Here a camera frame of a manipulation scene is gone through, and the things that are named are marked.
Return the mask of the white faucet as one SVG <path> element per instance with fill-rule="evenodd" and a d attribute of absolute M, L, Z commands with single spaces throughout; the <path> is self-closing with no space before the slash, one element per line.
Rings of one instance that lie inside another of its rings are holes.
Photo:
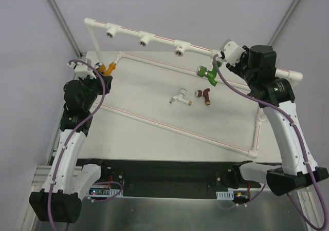
<path fill-rule="evenodd" d="M 181 88 L 178 95 L 175 95 L 175 96 L 170 98 L 169 103 L 172 104 L 175 101 L 179 101 L 179 102 L 184 103 L 188 106 L 191 106 L 192 102 L 190 100 L 185 99 L 186 94 L 187 94 L 187 90 L 184 89 L 184 88 Z"/>

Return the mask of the white pipe frame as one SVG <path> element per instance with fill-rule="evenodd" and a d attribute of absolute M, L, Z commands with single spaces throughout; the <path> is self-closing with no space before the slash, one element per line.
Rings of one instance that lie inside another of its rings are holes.
<path fill-rule="evenodd" d="M 83 158 L 280 162 L 269 122 L 257 104 L 221 80 L 196 75 L 214 50 L 91 18 L 84 21 L 93 61 L 115 62 L 111 93 L 95 116 Z M 188 106 L 171 97 L 187 90 Z M 210 89 L 210 105 L 195 91 Z"/>

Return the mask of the green faucet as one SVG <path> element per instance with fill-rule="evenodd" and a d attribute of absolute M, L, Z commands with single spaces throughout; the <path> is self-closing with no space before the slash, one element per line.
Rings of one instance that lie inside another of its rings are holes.
<path fill-rule="evenodd" d="M 218 72 L 215 67 L 212 70 L 207 69 L 205 66 L 200 65 L 196 70 L 196 75 L 201 78 L 206 78 L 212 86 L 217 85 L 216 76 Z"/>

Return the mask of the dark red faucet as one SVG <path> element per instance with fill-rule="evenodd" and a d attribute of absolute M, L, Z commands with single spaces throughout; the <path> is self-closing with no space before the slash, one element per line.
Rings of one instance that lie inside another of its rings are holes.
<path fill-rule="evenodd" d="M 209 92 L 210 92 L 209 88 L 206 88 L 204 90 L 197 90 L 195 91 L 195 96 L 197 98 L 203 97 L 205 99 L 206 106 L 209 106 L 210 105 Z"/>

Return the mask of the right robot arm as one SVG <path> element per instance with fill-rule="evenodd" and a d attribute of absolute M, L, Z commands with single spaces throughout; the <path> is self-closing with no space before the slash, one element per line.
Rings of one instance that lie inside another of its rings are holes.
<path fill-rule="evenodd" d="M 273 48 L 241 47 L 228 41 L 222 47 L 222 56 L 228 70 L 247 83 L 248 96 L 262 108 L 275 134 L 282 165 L 266 171 L 270 190 L 282 196 L 328 179 L 328 170 L 318 166 L 301 132 L 290 82 L 276 76 L 277 54 Z"/>

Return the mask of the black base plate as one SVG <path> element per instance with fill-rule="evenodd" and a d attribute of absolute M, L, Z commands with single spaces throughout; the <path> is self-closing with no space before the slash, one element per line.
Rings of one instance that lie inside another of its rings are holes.
<path fill-rule="evenodd" d="M 101 180 L 123 185 L 125 197 L 215 199 L 227 191 L 222 177 L 232 162 L 180 162 L 90 159 L 101 167 Z"/>

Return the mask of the yellow faucet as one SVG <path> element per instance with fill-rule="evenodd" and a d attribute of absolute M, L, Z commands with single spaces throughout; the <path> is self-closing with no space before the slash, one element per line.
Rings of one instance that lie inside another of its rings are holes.
<path fill-rule="evenodd" d="M 101 73 L 103 76 L 110 76 L 112 72 L 116 69 L 117 64 L 112 62 L 106 67 L 102 62 L 97 62 L 95 64 L 95 68 Z"/>

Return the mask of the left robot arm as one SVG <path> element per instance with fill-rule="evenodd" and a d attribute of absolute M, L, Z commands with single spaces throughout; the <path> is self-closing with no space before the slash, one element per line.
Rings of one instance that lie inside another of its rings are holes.
<path fill-rule="evenodd" d="M 111 75 L 79 78 L 64 85 L 58 149 L 41 190 L 29 197 L 29 204 L 40 221 L 75 223 L 91 186 L 108 180 L 108 171 L 96 164 L 87 164 L 76 177 L 73 175 L 92 123 L 90 109 L 97 97 L 103 98 L 110 92 L 112 80 Z"/>

